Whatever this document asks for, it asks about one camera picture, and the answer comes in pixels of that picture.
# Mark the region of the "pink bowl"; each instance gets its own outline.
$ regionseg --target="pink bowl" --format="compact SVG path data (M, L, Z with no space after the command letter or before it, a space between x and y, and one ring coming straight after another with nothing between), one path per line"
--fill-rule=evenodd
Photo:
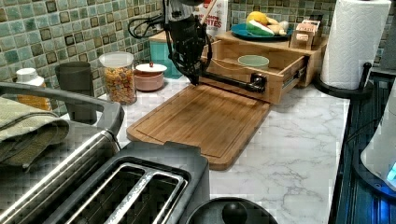
M163 72L134 71L134 84L140 91L156 91L163 86Z

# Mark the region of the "pot lid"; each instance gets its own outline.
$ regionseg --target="pot lid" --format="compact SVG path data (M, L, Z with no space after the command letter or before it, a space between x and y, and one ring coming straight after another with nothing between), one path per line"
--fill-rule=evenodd
M241 198L210 200L196 208L187 224L277 224L259 205Z
M158 63L142 63L139 64L136 69L142 72L163 72L167 67Z

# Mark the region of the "mosaic tile backsplash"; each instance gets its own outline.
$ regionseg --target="mosaic tile backsplash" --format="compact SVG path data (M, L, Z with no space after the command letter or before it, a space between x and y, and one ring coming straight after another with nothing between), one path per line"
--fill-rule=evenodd
M335 0L229 0L229 28L245 22L259 10L295 27L318 11L323 13L324 33L330 31ZM83 61L92 65L96 96L105 92L98 73L98 57L110 51L128 51L148 59L147 39L134 39L127 26L131 18L161 13L159 0L0 0L0 81L15 81L16 71L34 67L48 87L59 89L54 68L60 63ZM394 16L392 4L376 63L387 40ZM52 101L54 112L66 112L63 102Z

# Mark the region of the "marble countertop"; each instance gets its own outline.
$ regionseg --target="marble countertop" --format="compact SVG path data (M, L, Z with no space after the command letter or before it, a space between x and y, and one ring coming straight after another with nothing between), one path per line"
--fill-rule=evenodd
M126 128L189 85L166 79L156 92L138 92L125 106L118 139ZM279 224L328 223L349 101L312 85L293 89L271 110L235 164L210 171L211 198L234 196L257 203Z

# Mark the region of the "paper towel holder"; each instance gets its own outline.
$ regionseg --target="paper towel holder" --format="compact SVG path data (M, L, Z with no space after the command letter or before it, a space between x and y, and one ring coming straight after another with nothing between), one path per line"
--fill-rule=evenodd
M336 87L329 86L320 80L320 76L316 75L314 80L314 86L321 92L324 92L328 95L350 99L350 100L364 100L369 99L372 96L374 85L371 82L367 82L365 85L367 78L370 73L370 68L372 67L371 63L365 63L363 65L363 72L361 74L361 82L359 83L359 87L356 90L345 90Z

